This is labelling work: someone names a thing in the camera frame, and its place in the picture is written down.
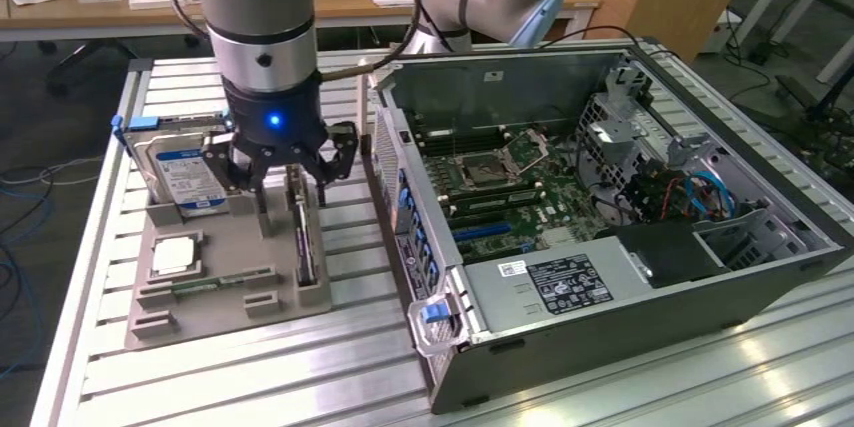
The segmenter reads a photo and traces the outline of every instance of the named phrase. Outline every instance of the robotic arm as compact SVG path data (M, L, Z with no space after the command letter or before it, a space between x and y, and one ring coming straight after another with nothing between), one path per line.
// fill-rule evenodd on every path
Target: robotic arm
M443 37L452 39L454 50L467 50L470 28L530 46L562 2L422 1L422 13L432 15L430 22L428 14L420 15L411 53L443 51ZM255 192L267 169L287 164L300 164L319 186L347 178L358 132L352 122L327 126L320 116L314 0L201 0L201 7L233 119L233 132L208 139L204 147L219 181L229 191ZM319 150L330 138L336 154L327 161Z

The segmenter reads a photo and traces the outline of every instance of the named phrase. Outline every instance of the screw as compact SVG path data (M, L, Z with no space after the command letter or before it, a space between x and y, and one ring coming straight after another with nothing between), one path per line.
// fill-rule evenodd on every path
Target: screw
M270 67L272 65L272 57L270 54L262 54L255 59L255 62L258 62L258 65L262 67Z

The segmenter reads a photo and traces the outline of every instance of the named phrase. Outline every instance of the circuit board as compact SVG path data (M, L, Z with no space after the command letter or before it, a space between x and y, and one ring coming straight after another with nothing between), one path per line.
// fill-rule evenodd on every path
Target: circuit board
M503 139L500 148L424 156L466 263L586 242L608 227L544 136L520 127Z

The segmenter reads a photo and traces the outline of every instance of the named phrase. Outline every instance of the motherboard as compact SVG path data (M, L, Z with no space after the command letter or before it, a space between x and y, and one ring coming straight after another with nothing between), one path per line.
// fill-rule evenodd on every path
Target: motherboard
M544 128L418 133L416 139L467 264L586 242L607 228Z

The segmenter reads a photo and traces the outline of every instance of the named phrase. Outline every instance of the blue led light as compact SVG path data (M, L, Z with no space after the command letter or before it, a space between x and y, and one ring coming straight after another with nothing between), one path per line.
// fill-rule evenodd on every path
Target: blue led light
M284 120L282 119L282 115L279 114L270 114L267 116L267 123L270 124L271 127L278 128L282 127L282 124L284 123Z

